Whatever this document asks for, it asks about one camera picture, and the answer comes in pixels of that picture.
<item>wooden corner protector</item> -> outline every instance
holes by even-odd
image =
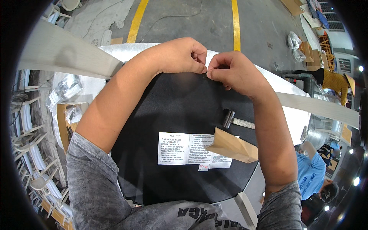
[[[245,163],[258,160],[258,148],[256,146],[217,127],[215,128],[213,143],[205,149]]]

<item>yellow shirt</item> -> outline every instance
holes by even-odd
[[[323,69],[324,78],[322,89],[333,89],[336,93],[341,92],[341,105],[346,103],[347,90],[350,87],[348,81],[341,74],[330,72],[327,69]]]

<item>gray t-shirt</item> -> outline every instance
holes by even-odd
[[[75,229],[246,229],[207,203],[172,201],[131,208],[118,185],[118,167],[78,133],[67,151],[69,198]],[[265,200],[257,229],[301,229],[298,182]]]

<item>hand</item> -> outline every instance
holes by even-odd
[[[253,63],[239,51],[216,54],[209,66],[207,77],[220,81],[226,90],[237,92],[254,99],[261,94],[268,81]]]
[[[193,38],[178,38],[146,49],[144,54],[153,63],[155,75],[165,73],[207,72],[207,49]]]

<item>white plastic wrap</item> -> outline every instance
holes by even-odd
[[[293,56],[297,62],[302,62],[305,60],[305,55],[300,50],[293,50]]]
[[[46,106],[52,111],[57,104],[67,101],[81,90],[82,86],[78,76],[75,74],[67,74],[64,79],[58,83],[56,88],[51,91],[49,98],[46,100]]]
[[[289,48],[291,50],[298,49],[301,44],[300,38],[294,33],[293,31],[290,31],[289,35],[287,36],[287,44],[289,45]]]
[[[77,123],[82,118],[82,109],[79,105],[73,106],[65,111],[65,119],[69,124]]]

